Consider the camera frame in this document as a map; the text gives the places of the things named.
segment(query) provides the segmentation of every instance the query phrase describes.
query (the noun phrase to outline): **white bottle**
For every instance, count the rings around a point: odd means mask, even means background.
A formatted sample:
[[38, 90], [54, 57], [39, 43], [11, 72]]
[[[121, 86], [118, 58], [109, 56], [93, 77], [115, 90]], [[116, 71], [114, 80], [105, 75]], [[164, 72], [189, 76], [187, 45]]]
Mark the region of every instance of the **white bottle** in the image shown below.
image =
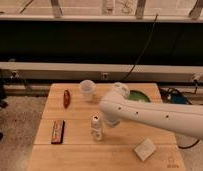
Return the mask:
[[102, 140], [102, 122], [98, 116], [93, 116], [91, 120], [91, 134], [96, 141]]

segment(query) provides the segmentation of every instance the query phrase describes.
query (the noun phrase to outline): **white cup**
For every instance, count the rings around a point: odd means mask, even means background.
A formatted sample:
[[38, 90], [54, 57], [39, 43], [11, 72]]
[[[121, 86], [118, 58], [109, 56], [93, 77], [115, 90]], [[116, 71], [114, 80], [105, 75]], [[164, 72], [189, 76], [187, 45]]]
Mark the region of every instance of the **white cup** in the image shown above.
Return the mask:
[[84, 80], [79, 84], [84, 101], [91, 101], [95, 91], [96, 84], [91, 80]]

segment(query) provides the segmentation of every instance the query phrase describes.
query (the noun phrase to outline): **black panel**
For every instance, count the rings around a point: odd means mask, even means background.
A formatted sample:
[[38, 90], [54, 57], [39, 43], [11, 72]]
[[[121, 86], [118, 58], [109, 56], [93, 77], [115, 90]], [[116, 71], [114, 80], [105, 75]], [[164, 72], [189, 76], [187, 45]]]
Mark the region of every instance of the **black panel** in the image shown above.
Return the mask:
[[[132, 64], [152, 24], [0, 21], [0, 60]], [[203, 65], [203, 24], [156, 23], [140, 64]]]

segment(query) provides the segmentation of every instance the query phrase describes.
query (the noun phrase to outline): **wooden table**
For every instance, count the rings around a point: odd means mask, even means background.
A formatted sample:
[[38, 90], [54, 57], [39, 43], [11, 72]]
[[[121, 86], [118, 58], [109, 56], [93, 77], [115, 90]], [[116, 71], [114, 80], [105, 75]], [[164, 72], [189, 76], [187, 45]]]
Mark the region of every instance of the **wooden table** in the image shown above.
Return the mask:
[[[93, 115], [101, 116], [98, 108], [102, 95], [112, 84], [97, 84], [94, 100], [84, 102], [78, 84], [53, 84], [35, 139], [28, 171], [124, 171], [124, 170], [185, 170], [173, 133], [131, 121], [123, 121], [116, 128], [104, 126], [104, 139], [95, 142], [91, 136]], [[152, 102], [161, 103], [156, 84], [127, 84], [140, 90]], [[71, 104], [63, 107], [63, 92], [68, 89]], [[53, 122], [66, 121], [64, 141], [51, 145]], [[157, 146], [156, 152], [141, 162], [133, 149], [150, 138]]]

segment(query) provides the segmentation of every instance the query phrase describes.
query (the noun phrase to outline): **green object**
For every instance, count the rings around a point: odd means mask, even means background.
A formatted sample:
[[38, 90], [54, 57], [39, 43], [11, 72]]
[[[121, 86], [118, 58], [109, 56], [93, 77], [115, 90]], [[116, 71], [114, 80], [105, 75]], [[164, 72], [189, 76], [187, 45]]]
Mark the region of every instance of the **green object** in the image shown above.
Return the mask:
[[129, 100], [139, 101], [139, 102], [150, 102], [149, 97], [142, 93], [141, 91], [131, 90]]

